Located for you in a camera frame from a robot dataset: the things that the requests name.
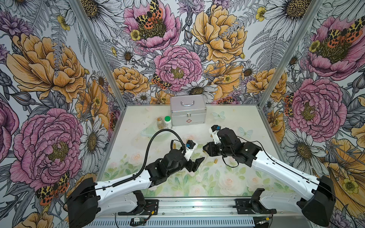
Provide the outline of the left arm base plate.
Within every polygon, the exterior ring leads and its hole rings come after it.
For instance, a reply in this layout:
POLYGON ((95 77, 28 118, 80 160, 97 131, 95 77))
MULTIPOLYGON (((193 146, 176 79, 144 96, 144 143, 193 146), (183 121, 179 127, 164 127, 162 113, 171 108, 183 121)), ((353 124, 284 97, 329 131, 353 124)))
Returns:
POLYGON ((124 196, 119 216, 129 215, 156 215, 158 213, 159 200, 146 199, 141 191, 134 191, 124 196))

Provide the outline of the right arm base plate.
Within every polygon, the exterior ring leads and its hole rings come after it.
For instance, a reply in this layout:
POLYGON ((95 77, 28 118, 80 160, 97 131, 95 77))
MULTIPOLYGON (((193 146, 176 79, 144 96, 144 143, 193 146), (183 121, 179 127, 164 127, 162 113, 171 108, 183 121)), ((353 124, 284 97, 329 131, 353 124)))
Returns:
POLYGON ((264 214, 273 215, 277 213, 276 209, 267 209, 259 200, 261 194, 265 191, 263 188, 258 188, 251 198, 235 199, 235 208, 238 214, 264 214))

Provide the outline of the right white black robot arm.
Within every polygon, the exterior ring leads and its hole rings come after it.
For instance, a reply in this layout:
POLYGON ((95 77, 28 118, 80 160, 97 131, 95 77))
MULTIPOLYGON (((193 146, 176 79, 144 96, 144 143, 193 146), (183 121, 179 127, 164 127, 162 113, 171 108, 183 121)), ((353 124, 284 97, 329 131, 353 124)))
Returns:
POLYGON ((256 190, 253 198, 265 209, 300 211, 305 218, 321 227, 330 225, 336 203, 333 181, 299 171, 292 166, 269 155, 262 146, 252 142, 241 142, 232 129, 213 125, 209 128, 213 141, 203 150, 210 156, 232 157, 238 164, 245 164, 258 171, 265 172, 285 183, 297 193, 297 196, 278 196, 268 194, 262 197, 263 189, 256 190))

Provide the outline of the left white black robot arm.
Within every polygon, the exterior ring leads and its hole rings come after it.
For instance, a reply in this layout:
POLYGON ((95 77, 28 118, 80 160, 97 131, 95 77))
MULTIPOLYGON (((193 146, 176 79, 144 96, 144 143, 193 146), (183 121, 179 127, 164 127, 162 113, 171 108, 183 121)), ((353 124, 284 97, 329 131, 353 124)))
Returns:
POLYGON ((158 186, 183 169, 198 170, 204 158, 192 161, 192 153, 192 149, 186 153, 173 149, 147 165, 141 173, 109 181, 83 180, 66 201, 69 227, 82 228, 96 217, 114 212, 139 214, 145 205, 141 190, 158 186))

